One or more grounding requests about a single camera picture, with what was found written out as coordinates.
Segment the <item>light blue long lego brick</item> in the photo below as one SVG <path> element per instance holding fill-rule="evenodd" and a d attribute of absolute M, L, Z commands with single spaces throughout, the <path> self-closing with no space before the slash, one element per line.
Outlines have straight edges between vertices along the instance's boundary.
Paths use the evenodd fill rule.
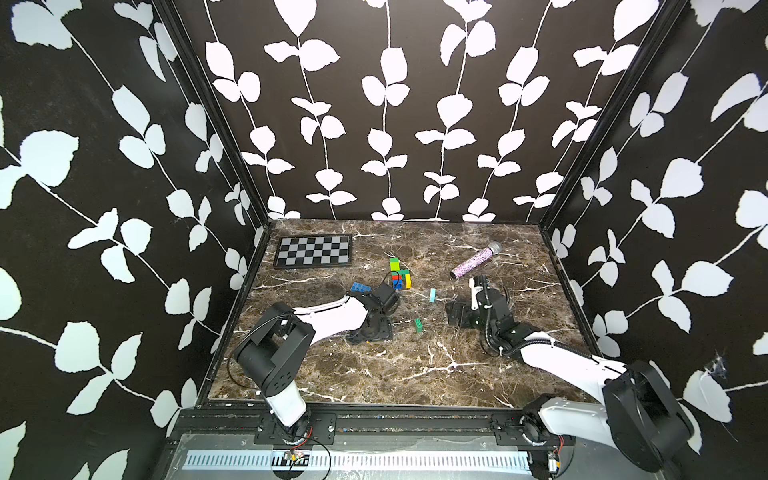
<path fill-rule="evenodd" d="M 352 286 L 349 289 L 350 293 L 369 293 L 372 291 L 372 288 L 368 285 L 361 284 L 359 282 L 354 282 Z"/>

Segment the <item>dark green long lego brick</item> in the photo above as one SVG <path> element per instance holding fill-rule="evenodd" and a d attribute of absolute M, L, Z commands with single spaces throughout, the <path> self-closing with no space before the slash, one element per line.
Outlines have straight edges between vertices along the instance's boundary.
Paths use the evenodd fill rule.
<path fill-rule="evenodd" d="M 390 276 L 393 280 L 407 280 L 410 278 L 410 271 L 409 270 L 397 270 L 397 271 L 391 271 Z"/>

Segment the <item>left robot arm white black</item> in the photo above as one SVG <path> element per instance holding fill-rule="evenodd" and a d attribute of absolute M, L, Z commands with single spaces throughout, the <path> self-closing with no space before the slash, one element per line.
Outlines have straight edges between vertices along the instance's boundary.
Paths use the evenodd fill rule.
<path fill-rule="evenodd" d="M 256 384 L 279 424 L 291 433 L 308 426 L 296 376 L 314 344 L 344 334 L 351 344 L 390 340 L 399 295 L 382 285 L 312 307 L 275 303 L 238 344 L 232 358 Z"/>

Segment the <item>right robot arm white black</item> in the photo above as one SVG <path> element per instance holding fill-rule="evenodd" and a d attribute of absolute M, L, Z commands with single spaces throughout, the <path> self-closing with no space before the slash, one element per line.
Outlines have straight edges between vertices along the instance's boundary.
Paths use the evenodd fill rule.
<path fill-rule="evenodd" d="M 567 438 L 581 438 L 656 473 L 696 434 L 683 406 L 647 362 L 624 364 L 581 352 L 515 320 L 495 291 L 480 292 L 470 303 L 452 301 L 446 314 L 449 325 L 478 330 L 488 353 L 543 370 L 589 396 L 577 402 L 542 394 L 502 425 L 533 447 L 548 447 L 557 457 Z"/>

